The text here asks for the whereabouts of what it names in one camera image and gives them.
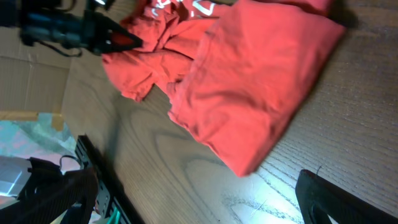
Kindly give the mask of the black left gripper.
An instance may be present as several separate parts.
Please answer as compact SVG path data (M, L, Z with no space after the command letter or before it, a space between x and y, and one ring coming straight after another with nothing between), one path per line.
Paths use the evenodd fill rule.
M95 55L123 52L142 47L143 40L112 19L92 10L82 17L50 9L21 9L19 37L24 45L46 46L67 56L64 49L86 49Z

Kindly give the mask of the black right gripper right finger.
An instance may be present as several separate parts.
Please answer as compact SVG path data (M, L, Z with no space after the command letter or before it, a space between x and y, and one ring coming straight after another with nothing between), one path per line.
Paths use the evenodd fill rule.
M295 194L306 224L397 223L397 218L303 169Z

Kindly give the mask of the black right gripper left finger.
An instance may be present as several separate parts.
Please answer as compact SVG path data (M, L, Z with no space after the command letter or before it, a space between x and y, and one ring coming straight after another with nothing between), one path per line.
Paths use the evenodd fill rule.
M95 206L98 181L93 168L66 172L43 191L1 209L1 223L51 223L75 203L81 207L67 223L88 223Z

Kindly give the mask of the orange red t-shirt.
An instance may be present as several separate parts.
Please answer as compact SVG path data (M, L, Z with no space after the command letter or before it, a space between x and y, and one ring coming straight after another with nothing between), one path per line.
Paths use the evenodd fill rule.
M134 101L159 87L170 119L244 177L281 138L343 36L331 5L146 1L121 21L143 45L104 54L103 67Z

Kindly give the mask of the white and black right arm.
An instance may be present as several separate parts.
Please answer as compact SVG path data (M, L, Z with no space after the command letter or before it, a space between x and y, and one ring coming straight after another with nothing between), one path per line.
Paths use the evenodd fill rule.
M61 171L61 164L31 157L1 157L1 195L16 203L1 209L1 223L88 223L92 211L109 223L142 223L111 171L94 161ZM301 170L295 194L305 223L397 223L397 218L309 170Z

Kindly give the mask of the brown cardboard box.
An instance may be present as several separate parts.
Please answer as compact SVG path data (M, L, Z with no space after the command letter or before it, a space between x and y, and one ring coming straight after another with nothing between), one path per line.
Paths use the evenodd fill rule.
M61 131L63 96L71 59L43 45L27 47L16 28L1 28L1 119L36 121L39 113L52 116Z

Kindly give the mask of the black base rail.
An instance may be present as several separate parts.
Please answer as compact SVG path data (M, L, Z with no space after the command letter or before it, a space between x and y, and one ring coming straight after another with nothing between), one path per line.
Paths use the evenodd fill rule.
M75 154L81 162L81 168L94 168L98 179L98 193L95 200L96 211L108 223L143 223L114 169L100 151L94 147L86 135L78 136Z

